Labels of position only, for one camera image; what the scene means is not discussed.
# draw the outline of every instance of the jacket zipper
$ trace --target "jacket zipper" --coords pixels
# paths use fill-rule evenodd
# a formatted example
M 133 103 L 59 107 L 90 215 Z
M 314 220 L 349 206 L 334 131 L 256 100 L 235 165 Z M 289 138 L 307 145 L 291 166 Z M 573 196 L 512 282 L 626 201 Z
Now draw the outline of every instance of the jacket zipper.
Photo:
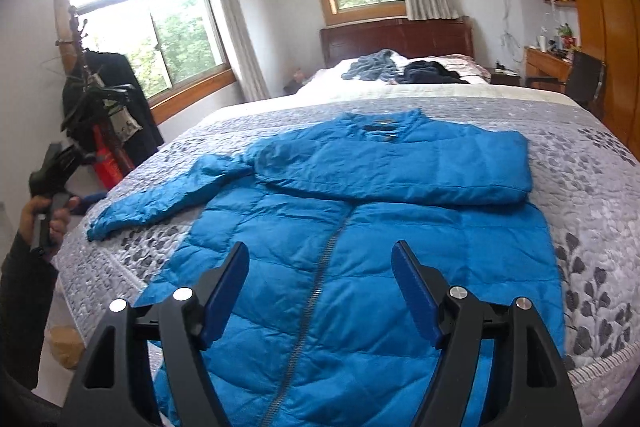
M 351 213 L 353 212 L 353 208 L 349 211 L 349 213 L 344 217 L 340 227 L 333 233 L 333 235 L 327 241 L 327 244 L 322 251 L 322 255 L 318 260 L 318 269 L 316 270 L 316 277 L 314 278 L 314 285 L 309 294 L 308 299 L 306 300 L 305 309 L 302 312 L 302 317 L 300 318 L 300 329 L 298 330 L 298 336 L 296 338 L 296 343 L 293 345 L 293 349 L 291 350 L 291 354 L 289 355 L 289 362 L 287 362 L 287 368 L 284 372 L 284 377 L 282 378 L 282 383 L 280 384 L 280 388 L 276 396 L 273 398 L 273 401 L 269 405 L 267 412 L 262 417 L 262 421 L 260 422 L 260 427 L 269 427 L 271 422 L 273 421 L 274 416 L 280 409 L 282 402 L 289 390 L 291 385 L 291 381 L 293 380 L 293 375 L 296 370 L 296 366 L 298 365 L 298 360 L 300 359 L 300 355 L 302 355 L 302 350 L 305 347 L 306 336 L 309 332 L 309 326 L 311 325 L 311 317 L 314 314 L 314 309 L 316 307 L 316 302 L 322 293 L 322 283 L 324 282 L 324 273 L 326 272 L 327 266 L 329 266 L 329 261 L 331 259 L 331 254 L 334 252 L 335 243 L 338 241 L 338 236 L 344 230 L 344 227 L 347 224 Z

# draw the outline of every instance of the metal screw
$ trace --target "metal screw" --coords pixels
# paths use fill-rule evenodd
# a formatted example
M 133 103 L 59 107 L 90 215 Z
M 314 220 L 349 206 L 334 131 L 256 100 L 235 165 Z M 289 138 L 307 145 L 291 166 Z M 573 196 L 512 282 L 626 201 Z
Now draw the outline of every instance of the metal screw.
M 530 310 L 533 304 L 531 304 L 531 301 L 526 297 L 518 297 L 516 299 L 516 306 L 521 310 Z
M 192 295 L 193 290 L 191 288 L 178 288 L 174 292 L 174 299 L 177 301 L 188 301 Z
M 454 299 L 464 299 L 467 295 L 469 295 L 469 292 L 466 291 L 466 288 L 463 288 L 462 286 L 453 286 L 449 290 L 449 295 L 451 295 Z
M 125 299 L 115 299 L 109 304 L 109 309 L 114 313 L 121 312 L 126 307 L 127 301 Z

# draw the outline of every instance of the bedspread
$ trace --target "bedspread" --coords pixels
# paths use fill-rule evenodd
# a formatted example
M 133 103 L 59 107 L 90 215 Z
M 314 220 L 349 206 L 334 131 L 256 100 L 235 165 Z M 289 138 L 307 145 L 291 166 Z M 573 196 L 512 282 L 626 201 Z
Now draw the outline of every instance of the bedspread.
M 91 335 L 111 299 L 134 301 L 140 295 L 201 211 L 194 208 L 148 229 L 88 243 L 87 225 L 105 206 L 186 171 L 205 153 L 239 153 L 259 137 L 346 111 L 412 108 L 431 118 L 517 130 L 529 139 L 530 200 L 549 224 L 563 279 L 565 363 L 585 425 L 597 425 L 640 363 L 640 170 L 600 122 L 563 103 L 405 96 L 209 118 L 130 174 L 68 234 L 56 263 L 82 336 Z

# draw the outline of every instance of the headboard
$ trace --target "headboard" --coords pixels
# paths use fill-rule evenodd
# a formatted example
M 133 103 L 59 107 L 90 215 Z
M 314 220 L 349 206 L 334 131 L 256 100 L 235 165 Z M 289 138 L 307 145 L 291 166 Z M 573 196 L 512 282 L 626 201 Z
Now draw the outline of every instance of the headboard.
M 333 68 L 345 58 L 390 49 L 407 58 L 459 53 L 474 57 L 471 19 L 384 19 L 320 30 L 324 63 Z

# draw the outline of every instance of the blue jacket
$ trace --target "blue jacket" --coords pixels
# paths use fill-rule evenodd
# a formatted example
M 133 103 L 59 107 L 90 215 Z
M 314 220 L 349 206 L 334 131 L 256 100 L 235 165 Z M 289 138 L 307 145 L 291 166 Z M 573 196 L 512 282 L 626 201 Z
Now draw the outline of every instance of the blue jacket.
M 527 202 L 531 183 L 517 132 L 418 110 L 346 114 L 241 156 L 203 156 L 111 205 L 88 236 L 206 203 L 140 305 L 247 244 L 249 275 L 222 339 L 204 354 L 234 427 L 408 426 L 438 352 L 418 335 L 391 272 L 399 239 L 481 299 L 528 296 L 562 353 L 559 273 L 545 219 Z M 466 425 L 478 424 L 491 355 L 485 341 Z M 163 371 L 156 393 L 175 421 Z

